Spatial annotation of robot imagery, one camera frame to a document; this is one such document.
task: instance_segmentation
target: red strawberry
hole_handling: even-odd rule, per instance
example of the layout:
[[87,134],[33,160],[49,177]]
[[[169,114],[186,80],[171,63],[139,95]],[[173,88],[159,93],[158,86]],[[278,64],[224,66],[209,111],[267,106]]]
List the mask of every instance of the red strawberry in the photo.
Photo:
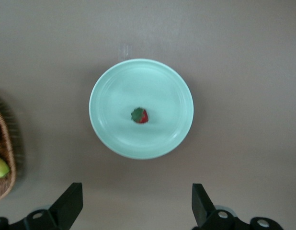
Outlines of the red strawberry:
[[142,124],[148,121],[147,111],[143,108],[136,108],[133,113],[131,113],[131,119],[136,123]]

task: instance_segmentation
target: strawberry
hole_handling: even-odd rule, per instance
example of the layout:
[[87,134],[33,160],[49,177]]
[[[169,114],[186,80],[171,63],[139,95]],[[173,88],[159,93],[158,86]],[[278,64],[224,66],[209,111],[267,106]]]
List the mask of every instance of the strawberry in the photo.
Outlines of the strawberry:
[[147,111],[143,108],[136,108],[133,113],[131,113],[131,119],[136,123],[143,124],[148,121]]

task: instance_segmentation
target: tabletop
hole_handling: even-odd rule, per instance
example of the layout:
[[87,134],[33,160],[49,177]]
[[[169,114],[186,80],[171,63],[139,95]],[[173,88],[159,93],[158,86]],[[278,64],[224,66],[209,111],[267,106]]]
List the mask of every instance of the tabletop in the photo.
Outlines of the tabletop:
[[[150,160],[109,150],[89,118],[96,81],[134,58],[173,68],[194,102],[184,141]],[[72,230],[190,230],[201,183],[246,223],[296,230],[296,0],[0,1],[0,96],[25,149],[11,223],[82,182]]]

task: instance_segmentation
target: plate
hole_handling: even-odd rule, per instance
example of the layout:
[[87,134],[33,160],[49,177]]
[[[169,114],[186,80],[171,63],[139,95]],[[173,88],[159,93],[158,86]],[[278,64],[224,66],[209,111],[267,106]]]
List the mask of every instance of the plate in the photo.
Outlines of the plate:
[[[146,109],[147,123],[131,119],[138,107]],[[184,140],[194,104],[185,81],[172,68],[154,60],[131,59],[97,80],[89,114],[95,133],[109,149],[132,159],[152,159]]]

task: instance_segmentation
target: yellow-green fruit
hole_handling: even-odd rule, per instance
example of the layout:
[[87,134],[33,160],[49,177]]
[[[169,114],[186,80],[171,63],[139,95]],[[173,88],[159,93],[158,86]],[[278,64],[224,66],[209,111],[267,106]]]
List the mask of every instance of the yellow-green fruit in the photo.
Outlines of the yellow-green fruit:
[[7,165],[7,163],[0,158],[0,178],[5,177],[9,171],[10,171],[10,168]]

